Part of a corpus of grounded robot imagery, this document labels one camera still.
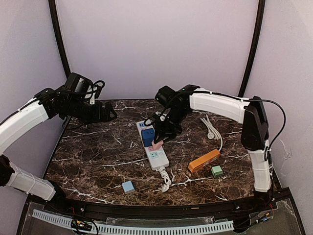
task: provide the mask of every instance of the white wall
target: white wall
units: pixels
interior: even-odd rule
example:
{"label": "white wall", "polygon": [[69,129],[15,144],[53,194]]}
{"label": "white wall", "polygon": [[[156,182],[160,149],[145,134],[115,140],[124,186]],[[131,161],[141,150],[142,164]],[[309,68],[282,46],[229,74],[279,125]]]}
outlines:
{"label": "white wall", "polygon": [[[0,120],[46,87],[65,81],[47,0],[0,0]],[[42,176],[61,133],[61,120],[48,121],[5,153],[17,166]],[[14,235],[26,199],[0,188],[0,235]]]}
{"label": "white wall", "polygon": [[[290,187],[306,232],[313,235],[313,2],[267,1],[246,96],[280,103],[287,126],[273,147],[284,187]],[[280,111],[267,105],[270,134],[282,125]]]}
{"label": "white wall", "polygon": [[258,0],[57,0],[70,67],[101,98],[152,98],[196,84],[237,95]]}

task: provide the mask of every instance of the small block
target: small block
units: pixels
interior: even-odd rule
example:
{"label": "small block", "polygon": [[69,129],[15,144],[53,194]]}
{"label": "small block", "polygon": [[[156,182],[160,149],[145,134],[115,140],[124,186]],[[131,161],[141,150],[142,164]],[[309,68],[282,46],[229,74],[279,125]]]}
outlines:
{"label": "small block", "polygon": [[164,144],[163,141],[159,141],[158,143],[155,143],[154,141],[152,142],[152,146],[155,150],[158,150],[162,147],[162,145]]}
{"label": "small block", "polygon": [[223,175],[223,170],[219,165],[212,167],[211,171],[214,177]]}
{"label": "small block", "polygon": [[133,183],[131,181],[127,181],[127,182],[122,183],[122,187],[123,187],[125,193],[135,191],[135,188],[134,188]]}

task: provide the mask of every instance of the pink block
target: pink block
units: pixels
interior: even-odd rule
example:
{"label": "pink block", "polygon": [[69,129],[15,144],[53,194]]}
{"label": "pink block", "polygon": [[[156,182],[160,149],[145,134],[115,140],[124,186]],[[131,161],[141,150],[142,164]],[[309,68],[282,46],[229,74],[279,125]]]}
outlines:
{"label": "pink block", "polygon": [[160,141],[160,142],[158,142],[158,143],[155,143],[154,141],[152,141],[152,147],[153,147],[155,150],[158,150],[159,148],[161,148],[163,144],[164,144],[163,141]]}

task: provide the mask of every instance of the black pole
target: black pole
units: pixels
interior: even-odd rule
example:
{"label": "black pole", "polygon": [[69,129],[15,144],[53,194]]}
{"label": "black pole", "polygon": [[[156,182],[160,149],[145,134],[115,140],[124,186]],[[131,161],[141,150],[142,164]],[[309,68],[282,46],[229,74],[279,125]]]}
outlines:
{"label": "black pole", "polygon": [[264,8],[265,8],[265,0],[259,0],[259,6],[258,6],[258,12],[256,15],[256,21],[255,21],[255,27],[253,32],[253,38],[250,48],[250,53],[248,57],[248,61],[246,64],[246,70],[243,77],[243,81],[241,83],[241,87],[238,93],[238,97],[243,97],[245,95],[246,86],[249,81],[250,73],[252,70],[252,65],[255,57],[256,48],[258,47],[260,32],[261,32],[261,26],[262,26],[262,19],[264,14]]}
{"label": "black pole", "polygon": [[57,13],[56,5],[55,5],[55,0],[49,0],[49,8],[50,8],[50,14],[51,14],[51,19],[52,19],[54,35],[55,35],[55,39],[57,41],[63,69],[64,69],[66,77],[68,77],[70,75],[71,71],[69,69],[67,54],[65,53],[65,48],[64,48],[64,44],[63,44],[63,40],[62,40],[62,35],[61,35],[58,13]]}

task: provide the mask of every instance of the white cable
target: white cable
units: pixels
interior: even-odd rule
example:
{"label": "white cable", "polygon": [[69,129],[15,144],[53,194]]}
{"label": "white cable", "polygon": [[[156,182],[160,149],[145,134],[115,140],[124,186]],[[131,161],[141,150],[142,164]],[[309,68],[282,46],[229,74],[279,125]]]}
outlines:
{"label": "white cable", "polygon": [[208,115],[206,115],[206,119],[205,118],[201,118],[201,121],[206,125],[207,129],[208,129],[208,134],[207,137],[211,140],[221,140],[221,146],[219,149],[219,152],[221,151],[222,147],[223,147],[223,139],[221,134],[219,133],[218,130],[215,129],[215,127],[213,126],[213,124],[210,122],[210,119],[208,117]]}
{"label": "white cable", "polygon": [[156,171],[160,172],[161,177],[162,177],[162,178],[164,179],[164,181],[165,181],[165,184],[163,184],[163,187],[162,187],[161,190],[162,190],[162,192],[166,192],[166,191],[170,188],[170,186],[171,186],[171,184],[172,184],[172,181],[171,181],[171,179],[170,179],[168,173],[166,172],[165,167],[161,166],[161,167],[160,167],[159,169],[157,169]]}

